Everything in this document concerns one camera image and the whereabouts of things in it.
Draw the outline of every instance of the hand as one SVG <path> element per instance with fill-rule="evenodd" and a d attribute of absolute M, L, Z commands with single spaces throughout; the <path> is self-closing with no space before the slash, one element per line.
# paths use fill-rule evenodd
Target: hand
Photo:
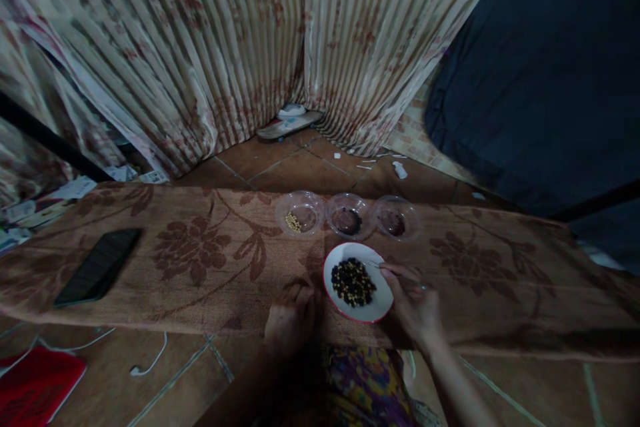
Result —
<path fill-rule="evenodd" d="M 421 287 L 419 271 L 385 262 L 380 265 L 380 272 L 391 288 L 395 313 L 407 335 L 425 349 L 444 341 L 440 297 L 435 290 Z"/>
<path fill-rule="evenodd" d="M 312 287 L 293 284 L 273 302 L 265 327 L 264 346 L 277 362 L 286 362 L 313 333 L 319 295 Z"/>

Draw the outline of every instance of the smartphone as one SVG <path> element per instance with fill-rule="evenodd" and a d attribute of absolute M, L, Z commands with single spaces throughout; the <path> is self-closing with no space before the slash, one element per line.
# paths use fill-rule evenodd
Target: smartphone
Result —
<path fill-rule="evenodd" d="M 53 305 L 65 307 L 104 297 L 141 233 L 142 229 L 115 230 L 100 237 Z"/>

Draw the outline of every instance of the striped curtain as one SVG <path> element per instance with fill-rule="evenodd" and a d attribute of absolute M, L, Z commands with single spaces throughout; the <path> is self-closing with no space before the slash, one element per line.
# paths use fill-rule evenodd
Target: striped curtain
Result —
<path fill-rule="evenodd" d="M 478 0 L 305 0 L 304 88 L 321 132 L 373 155 Z"/>
<path fill-rule="evenodd" d="M 284 103 L 358 155 L 385 141 L 477 0 L 5 0 L 2 20 L 171 177 Z"/>
<path fill-rule="evenodd" d="M 250 138 L 299 86 L 302 0 L 12 0 L 154 168 Z"/>
<path fill-rule="evenodd" d="M 97 165 L 124 162 L 90 107 L 14 22 L 0 23 L 0 89 Z M 0 207 L 55 189 L 72 175 L 70 165 L 0 121 Z"/>

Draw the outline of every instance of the dark blue fabric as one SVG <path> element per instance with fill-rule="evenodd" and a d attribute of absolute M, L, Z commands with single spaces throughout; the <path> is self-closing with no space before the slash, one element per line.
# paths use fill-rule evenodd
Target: dark blue fabric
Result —
<path fill-rule="evenodd" d="M 433 143 L 537 216 L 640 178 L 639 3 L 480 0 L 432 89 Z M 640 274 L 638 205 L 613 210 L 572 228 Z"/>

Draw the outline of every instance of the white slipper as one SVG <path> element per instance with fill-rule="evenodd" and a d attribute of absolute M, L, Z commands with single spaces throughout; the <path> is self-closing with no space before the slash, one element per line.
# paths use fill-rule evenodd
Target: white slipper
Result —
<path fill-rule="evenodd" d="M 300 115 L 304 115 L 306 111 L 307 109 L 305 109 L 299 103 L 288 103 L 282 108 L 281 111 L 278 112 L 278 115 L 276 116 L 280 120 L 286 120 L 290 119 L 291 117 L 299 117 Z"/>

